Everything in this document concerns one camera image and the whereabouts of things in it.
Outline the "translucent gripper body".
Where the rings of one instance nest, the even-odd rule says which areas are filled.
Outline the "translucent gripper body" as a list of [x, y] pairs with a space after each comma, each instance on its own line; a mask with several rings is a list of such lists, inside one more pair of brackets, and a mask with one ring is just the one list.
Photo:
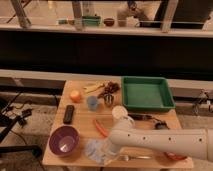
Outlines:
[[120, 153], [121, 146], [113, 144], [109, 139], [104, 139], [97, 146], [98, 160], [100, 164], [109, 164], [114, 161]]

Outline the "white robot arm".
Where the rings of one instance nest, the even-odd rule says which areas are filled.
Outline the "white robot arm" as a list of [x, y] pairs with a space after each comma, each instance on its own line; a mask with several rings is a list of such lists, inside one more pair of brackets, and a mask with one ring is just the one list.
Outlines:
[[173, 153], [213, 162], [213, 129], [143, 130], [131, 117], [121, 118], [100, 145], [102, 156], [116, 156], [124, 147]]

